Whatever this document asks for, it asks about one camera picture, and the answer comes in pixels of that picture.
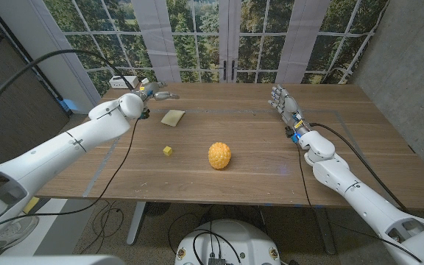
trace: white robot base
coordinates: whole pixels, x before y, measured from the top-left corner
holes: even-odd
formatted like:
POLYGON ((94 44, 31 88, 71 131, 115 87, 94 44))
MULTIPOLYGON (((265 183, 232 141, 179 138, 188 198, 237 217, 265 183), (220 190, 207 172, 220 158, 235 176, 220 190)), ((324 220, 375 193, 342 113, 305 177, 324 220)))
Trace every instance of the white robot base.
POLYGON ((267 234, 242 221, 221 219, 205 223, 189 233, 177 248, 175 265, 197 264, 279 265, 276 244, 267 234))

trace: gray wall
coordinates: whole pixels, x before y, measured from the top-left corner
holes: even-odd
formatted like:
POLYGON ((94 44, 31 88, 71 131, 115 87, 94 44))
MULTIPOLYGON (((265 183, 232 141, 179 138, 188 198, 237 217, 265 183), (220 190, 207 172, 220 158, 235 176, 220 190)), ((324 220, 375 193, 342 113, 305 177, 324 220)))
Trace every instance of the gray wall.
POLYGON ((391 0, 350 82, 424 160, 424 1, 391 0))

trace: table top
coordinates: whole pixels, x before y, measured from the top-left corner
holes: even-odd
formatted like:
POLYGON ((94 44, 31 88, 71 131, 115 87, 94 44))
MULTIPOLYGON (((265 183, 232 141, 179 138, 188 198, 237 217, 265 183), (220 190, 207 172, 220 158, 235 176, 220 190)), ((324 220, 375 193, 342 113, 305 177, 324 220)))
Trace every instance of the table top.
MULTIPOLYGON (((407 208, 424 209, 424 163, 360 87, 283 87, 301 106, 307 121, 328 125, 361 150, 407 208)), ((271 84, 170 84, 166 90, 178 93, 180 99, 148 102, 150 117, 138 122, 130 154, 103 198, 308 205, 297 147, 286 138, 285 124, 267 103, 271 88, 271 84), (185 111, 176 127, 160 122, 170 109, 185 111), (223 170, 213 169, 208 162, 208 148, 218 141, 226 143, 232 152, 223 170), (173 149, 169 157, 163 154, 165 146, 173 149)), ((111 89, 102 101, 117 99, 124 93, 128 90, 111 89)), ((354 175, 386 197, 345 143, 326 129, 314 129, 333 142, 354 175)), ((38 196, 98 197, 124 158, 131 135, 132 128, 110 155, 113 141, 91 150, 47 183, 38 196), (107 156, 107 163, 102 165, 107 156)), ((315 179, 304 160, 303 173, 312 205, 348 206, 340 195, 315 179)))

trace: wire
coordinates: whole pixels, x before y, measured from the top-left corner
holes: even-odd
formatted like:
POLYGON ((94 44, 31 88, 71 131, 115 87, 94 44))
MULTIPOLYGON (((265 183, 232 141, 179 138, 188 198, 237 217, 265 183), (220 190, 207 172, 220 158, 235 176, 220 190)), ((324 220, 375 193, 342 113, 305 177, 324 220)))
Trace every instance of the wire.
POLYGON ((67 215, 67 214, 79 213, 81 211, 84 211, 86 209, 89 209, 89 208, 93 207, 93 205, 95 205, 101 199, 102 195, 104 195, 104 193, 106 192, 107 188, 109 188, 110 183, 112 182, 112 180, 116 176, 117 172, 119 172, 119 170, 121 169, 122 165, 124 165, 124 162, 127 159, 127 156, 129 155, 130 149, 132 147, 133 136, 135 134, 135 128, 137 127, 137 123, 138 123, 138 119, 135 121, 135 125, 133 125, 133 131, 132 131, 132 137, 130 139, 129 149, 127 150, 127 153, 125 154, 122 163, 117 168, 117 170, 114 172, 114 174, 112 175, 112 177, 110 177, 110 180, 107 183, 107 185, 105 186, 105 188, 102 191, 101 195, 99 195, 99 197, 97 197, 97 199, 93 203, 91 203, 89 206, 86 206, 86 207, 84 207, 82 209, 79 209, 79 210, 76 210, 76 211, 69 211, 69 212, 65 212, 65 213, 32 213, 32 214, 26 214, 25 216, 16 216, 16 217, 9 218, 9 219, 6 219, 4 221, 1 221, 0 222, 0 225, 5 224, 7 222, 11 222, 13 220, 20 219, 20 218, 29 217, 29 216, 62 216, 62 215, 67 215))
POLYGON ((342 139, 350 148, 351 150, 354 152, 354 154, 359 158, 359 160, 364 164, 364 166, 366 166, 366 169, 369 170, 369 172, 371 173, 371 175, 375 178, 375 180, 377 180, 377 182, 379 184, 381 184, 382 188, 387 191, 387 193, 390 195, 390 197, 392 197, 394 199, 394 201, 399 204, 399 206, 402 208, 402 210, 406 213, 409 212, 409 210, 405 207, 405 205, 403 205, 403 203, 397 199, 397 197, 389 190, 389 188, 387 188, 387 186, 382 182, 382 180, 378 177, 378 175, 372 170, 371 166, 365 161, 365 159, 359 154, 358 151, 356 151, 356 149, 353 147, 353 145, 350 144, 350 142, 348 140, 346 140, 342 135, 340 135, 337 131, 331 129, 330 127, 324 125, 324 124, 319 124, 319 123, 310 123, 310 126, 315 127, 315 126, 320 126, 325 128, 326 130, 329 130, 330 132, 334 133, 336 136, 338 136, 340 139, 342 139))
POLYGON ((176 251, 174 251, 174 248, 173 248, 173 245, 172 245, 172 243, 171 243, 171 236, 170 236, 170 233, 171 233, 171 228, 173 227, 173 225, 174 225, 174 223, 175 222, 177 222, 177 220, 179 220, 179 219, 181 219, 181 218, 183 218, 184 216, 188 216, 188 215, 191 215, 191 216, 194 216, 194 217, 196 217, 196 219, 197 219, 197 221, 199 221, 199 217, 197 217, 195 214, 193 214, 193 213, 184 213, 183 215, 180 215, 179 217, 177 217, 170 225, 169 225, 169 228, 168 228, 168 244, 169 244, 169 247, 171 248, 171 251, 173 252, 173 254, 174 255, 176 255, 176 251))
POLYGON ((235 247, 233 247, 233 246, 232 246, 232 244, 231 244, 231 243, 230 243, 227 239, 225 239, 223 236, 220 236, 219 234, 214 233, 214 232, 212 232, 212 231, 209 231, 209 230, 207 230, 207 229, 196 229, 196 230, 194 230, 194 231, 205 231, 205 232, 202 232, 202 233, 198 233, 198 234, 194 237, 194 240, 192 241, 192 250, 194 251, 194 254, 195 254, 195 256, 196 256, 197 261, 199 261, 199 263, 200 263, 201 265, 204 265, 204 263, 200 260, 199 256, 197 255, 197 251, 196 251, 196 239, 197 239, 199 236, 201 236, 201 235, 203 235, 203 234, 206 234, 206 233, 210 233, 210 234, 212 234, 212 235, 214 235, 214 236, 218 236, 218 237, 220 237, 221 239, 223 239, 223 241, 225 241, 225 243, 227 243, 227 244, 228 244, 228 245, 232 248, 232 250, 233 250, 233 251, 234 251, 234 253, 235 253, 236 258, 238 259, 238 263, 239 263, 239 264, 241 264, 241 260, 240 260, 239 254, 236 252, 235 247))
POLYGON ((385 240, 383 238, 379 238, 377 236, 373 236, 373 235, 370 235, 368 233, 364 233, 364 232, 357 231, 357 230, 354 230, 354 229, 349 228, 349 227, 345 227, 343 225, 340 225, 340 224, 337 224, 335 222, 332 222, 332 221, 328 220, 327 218, 325 218, 323 216, 320 216, 317 213, 317 211, 314 209, 314 207, 312 206, 312 204, 310 203, 310 198, 308 198, 307 185, 305 184, 305 178, 303 176, 302 158, 300 157, 300 148, 299 148, 298 144, 295 144, 295 146, 297 147, 297 151, 299 152, 299 166, 300 166, 300 173, 302 174, 302 181, 303 181, 303 188, 305 189, 305 196, 307 197, 308 205, 310 205, 310 208, 314 211, 314 214, 315 214, 316 217, 318 216, 319 218, 324 219, 325 221, 331 223, 332 225, 336 225, 337 227, 341 227, 341 228, 344 228, 346 230, 352 231, 354 233, 359 233, 361 235, 369 236, 370 238, 377 239, 377 240, 380 240, 380 241, 382 241, 384 243, 387 243, 387 244, 390 244, 390 245, 392 245, 394 247, 397 247, 398 249, 400 249, 400 250, 406 252, 407 254, 409 254, 411 257, 413 257, 414 259, 416 259, 418 262, 422 263, 422 261, 416 255, 414 255, 413 253, 409 252, 408 250, 404 249, 401 246, 398 246, 398 245, 396 245, 396 244, 394 244, 394 243, 392 243, 390 241, 387 241, 387 240, 385 240))
POLYGON ((96 254, 99 253, 99 251, 102 248, 102 244, 104 243, 104 239, 113 236, 115 233, 117 233, 117 231, 119 231, 119 229, 121 228, 122 224, 124 223, 124 212, 120 209, 120 208, 113 208, 114 203, 116 203, 117 201, 112 202, 112 204, 110 204, 110 207, 107 211, 105 211, 102 215, 101 215, 101 219, 100 219, 100 224, 101 224, 101 231, 99 231, 99 233, 96 232, 96 229, 94 227, 94 224, 96 223, 96 219, 99 216, 100 213, 102 213, 102 211, 109 206, 109 202, 106 204, 106 206, 104 206, 94 217, 93 222, 91 224, 91 229, 93 231, 93 233, 95 235, 97 235, 97 237, 87 246, 85 247, 80 254, 83 254, 84 251, 86 251, 87 249, 89 249, 91 246, 93 246, 94 243, 96 243, 96 241, 100 238, 101 239, 101 244, 99 245, 96 254), (119 224, 119 226, 110 234, 110 235, 106 235, 105 233, 105 226, 107 224, 107 221, 109 219, 110 216, 110 212, 111 211, 116 211, 117 213, 121 213, 121 222, 119 224))
POLYGON ((48 54, 45 54, 35 60, 33 60, 31 63, 27 64, 24 68, 19 70, 17 73, 15 73, 11 78, 9 78, 6 82, 4 82, 2 85, 0 85, 0 95, 14 82, 16 81, 23 73, 25 73, 27 70, 31 69, 32 67, 36 66, 38 63, 43 62, 46 59, 49 59, 50 57, 54 57, 55 55, 59 54, 67 54, 67 53, 84 53, 93 55, 95 57, 98 57, 101 59, 104 63, 106 63, 108 66, 110 66, 125 82, 125 85, 131 90, 134 91, 133 86, 125 79, 124 75, 112 64, 110 63, 106 58, 101 56, 100 54, 97 54, 96 52, 90 52, 80 49, 63 49, 60 51, 54 51, 49 52, 48 54))

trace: small yellow block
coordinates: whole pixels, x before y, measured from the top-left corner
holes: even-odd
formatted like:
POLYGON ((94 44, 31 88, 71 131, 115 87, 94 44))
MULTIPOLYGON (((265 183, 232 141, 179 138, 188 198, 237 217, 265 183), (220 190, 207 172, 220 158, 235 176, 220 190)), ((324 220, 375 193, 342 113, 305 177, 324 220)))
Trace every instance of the small yellow block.
POLYGON ((163 149, 163 153, 165 153, 165 155, 170 156, 173 153, 173 149, 169 146, 165 147, 165 149, 163 149))

